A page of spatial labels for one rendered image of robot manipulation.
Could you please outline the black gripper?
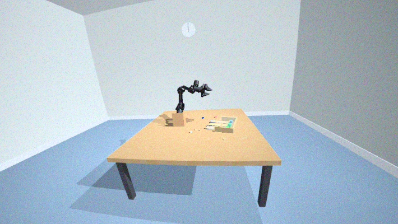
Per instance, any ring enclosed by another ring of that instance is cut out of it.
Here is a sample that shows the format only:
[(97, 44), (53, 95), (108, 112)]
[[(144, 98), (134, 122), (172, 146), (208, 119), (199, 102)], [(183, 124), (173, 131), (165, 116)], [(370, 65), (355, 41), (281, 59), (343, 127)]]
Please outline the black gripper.
[(204, 85), (204, 88), (198, 87), (198, 93), (201, 92), (201, 97), (210, 95), (209, 93), (205, 92), (205, 90), (206, 91), (212, 91), (212, 89), (209, 88), (207, 84)]

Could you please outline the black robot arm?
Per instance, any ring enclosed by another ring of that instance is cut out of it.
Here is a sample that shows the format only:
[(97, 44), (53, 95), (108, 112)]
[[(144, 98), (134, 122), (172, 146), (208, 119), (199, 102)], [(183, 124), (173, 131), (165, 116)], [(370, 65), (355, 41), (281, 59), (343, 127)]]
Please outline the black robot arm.
[(199, 84), (199, 80), (194, 80), (193, 85), (191, 85), (190, 87), (183, 85), (183, 86), (180, 86), (179, 88), (177, 88), (177, 92), (179, 94), (179, 103), (178, 103), (177, 107), (175, 108), (177, 113), (183, 113), (183, 110), (185, 107), (185, 105), (183, 103), (183, 93), (185, 92), (185, 90), (194, 94), (195, 92), (198, 92), (198, 84)]

